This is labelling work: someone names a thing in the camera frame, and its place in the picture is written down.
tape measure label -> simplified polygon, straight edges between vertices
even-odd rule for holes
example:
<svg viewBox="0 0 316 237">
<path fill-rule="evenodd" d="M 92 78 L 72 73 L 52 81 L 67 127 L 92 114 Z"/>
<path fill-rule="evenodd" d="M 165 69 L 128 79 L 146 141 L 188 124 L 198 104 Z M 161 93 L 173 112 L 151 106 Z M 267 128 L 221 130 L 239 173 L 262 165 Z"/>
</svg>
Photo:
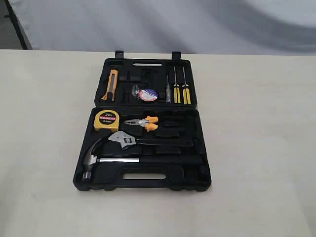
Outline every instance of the tape measure label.
<svg viewBox="0 0 316 237">
<path fill-rule="evenodd" d="M 102 124 L 112 124 L 117 120 L 117 117 L 112 112 L 105 112 L 100 115 L 99 121 Z"/>
</svg>

white table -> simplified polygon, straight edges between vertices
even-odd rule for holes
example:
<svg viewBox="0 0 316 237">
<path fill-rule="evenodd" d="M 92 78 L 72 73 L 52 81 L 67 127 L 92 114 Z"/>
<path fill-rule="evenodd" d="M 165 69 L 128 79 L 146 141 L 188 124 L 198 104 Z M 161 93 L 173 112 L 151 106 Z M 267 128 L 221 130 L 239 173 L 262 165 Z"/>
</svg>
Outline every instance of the white table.
<svg viewBox="0 0 316 237">
<path fill-rule="evenodd" d="M 0 50 L 1 237 L 316 236 L 316 57 L 182 55 L 211 188 L 80 192 L 72 178 L 113 56 Z"/>
</svg>

tool compartment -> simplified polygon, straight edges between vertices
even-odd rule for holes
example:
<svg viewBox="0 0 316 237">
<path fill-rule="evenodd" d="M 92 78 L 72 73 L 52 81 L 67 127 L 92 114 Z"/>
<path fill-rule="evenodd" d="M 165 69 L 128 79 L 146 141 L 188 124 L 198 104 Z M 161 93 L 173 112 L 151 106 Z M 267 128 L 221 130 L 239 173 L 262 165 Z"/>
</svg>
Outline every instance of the tool compartment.
<svg viewBox="0 0 316 237">
<path fill-rule="evenodd" d="M 211 175 L 199 113 L 195 109 L 197 99 L 190 62 L 181 60 L 177 53 L 173 53 L 172 60 L 124 59 L 117 55 L 118 52 L 115 59 L 106 59 L 104 63 L 95 95 L 97 107 L 91 111 L 74 174 L 75 187 L 80 191 L 164 187 L 175 191 L 207 190 L 211 184 Z M 185 69 L 191 104 L 184 105 L 183 101 L 181 104 L 174 104 L 173 66 L 177 67 L 177 83 L 180 89 L 184 84 L 184 74 L 181 73 L 180 68 Z M 118 72 L 115 97 L 113 101 L 101 100 L 107 91 L 111 70 Z M 171 103 L 165 101 L 167 72 L 169 72 Z M 155 90 L 158 98 L 152 102 L 135 98 L 131 93 L 134 84 L 141 88 Z M 133 146 L 126 144 L 126 141 L 129 142 L 129 137 L 126 138 L 127 140 L 125 137 L 123 139 L 116 137 L 117 129 L 96 130 L 94 127 L 96 115 L 105 115 L 97 118 L 100 121 L 107 119 L 107 116 L 113 116 L 113 113 L 107 115 L 100 113 L 101 111 L 115 111 L 119 116 L 111 119 L 119 120 L 118 131 L 133 137 L 136 144 Z M 127 123 L 131 119 L 146 119 L 147 116 L 158 118 L 154 130 L 146 131 L 143 126 Z M 109 123 L 110 125 L 105 124 L 105 127 L 114 124 L 111 121 Z M 119 161 L 95 163 L 90 166 L 92 168 L 89 169 L 90 174 L 87 180 L 83 177 L 87 171 L 85 160 L 88 153 L 97 157 L 98 161 L 106 159 L 119 159 Z M 131 158 L 136 158 L 138 161 L 130 162 Z M 128 162 L 121 162 L 122 159 L 127 159 Z M 129 173 L 163 174 L 165 178 L 124 179 L 125 174 Z"/>
</svg>

tape measure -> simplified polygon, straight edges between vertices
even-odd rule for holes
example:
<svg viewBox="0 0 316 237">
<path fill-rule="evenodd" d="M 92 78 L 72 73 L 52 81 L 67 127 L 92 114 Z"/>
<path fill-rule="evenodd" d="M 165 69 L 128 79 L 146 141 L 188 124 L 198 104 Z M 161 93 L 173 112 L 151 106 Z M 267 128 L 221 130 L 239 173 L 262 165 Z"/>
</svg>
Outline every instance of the tape measure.
<svg viewBox="0 0 316 237">
<path fill-rule="evenodd" d="M 94 118 L 94 129 L 109 129 L 111 132 L 119 130 L 119 114 L 113 110 L 102 110 Z"/>
</svg>

gray fabric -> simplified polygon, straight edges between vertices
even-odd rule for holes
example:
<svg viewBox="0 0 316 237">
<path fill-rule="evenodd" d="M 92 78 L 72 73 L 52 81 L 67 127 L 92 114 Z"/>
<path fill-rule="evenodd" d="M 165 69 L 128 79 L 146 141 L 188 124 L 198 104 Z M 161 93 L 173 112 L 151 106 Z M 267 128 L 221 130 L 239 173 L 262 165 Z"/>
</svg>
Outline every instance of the gray fabric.
<svg viewBox="0 0 316 237">
<path fill-rule="evenodd" d="M 10 2 L 34 49 L 316 53 L 314 0 Z"/>
</svg>

